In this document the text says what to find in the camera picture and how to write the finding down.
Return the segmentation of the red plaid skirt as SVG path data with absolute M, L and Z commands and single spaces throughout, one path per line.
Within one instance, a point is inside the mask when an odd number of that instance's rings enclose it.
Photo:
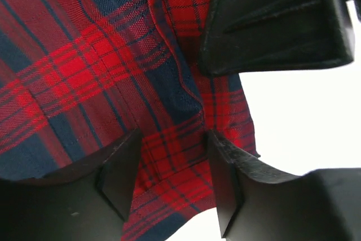
M 215 206 L 206 132 L 256 153 L 238 75 L 197 67 L 210 0 L 1 0 L 1 177 L 40 177 L 143 133 L 123 240 Z

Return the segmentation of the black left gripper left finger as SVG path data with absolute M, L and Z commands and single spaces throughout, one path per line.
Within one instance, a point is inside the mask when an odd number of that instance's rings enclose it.
M 141 145 L 135 129 L 42 178 L 2 179 L 1 239 L 120 240 Z

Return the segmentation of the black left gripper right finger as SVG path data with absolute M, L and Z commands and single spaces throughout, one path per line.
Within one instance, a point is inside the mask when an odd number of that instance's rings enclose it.
M 219 228 L 227 240 L 359 240 L 360 169 L 278 170 L 208 132 Z

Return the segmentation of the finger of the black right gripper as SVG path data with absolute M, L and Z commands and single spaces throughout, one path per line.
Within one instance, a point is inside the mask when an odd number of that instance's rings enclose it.
M 200 46 L 202 73 L 330 69 L 354 61 L 347 2 L 211 0 Z

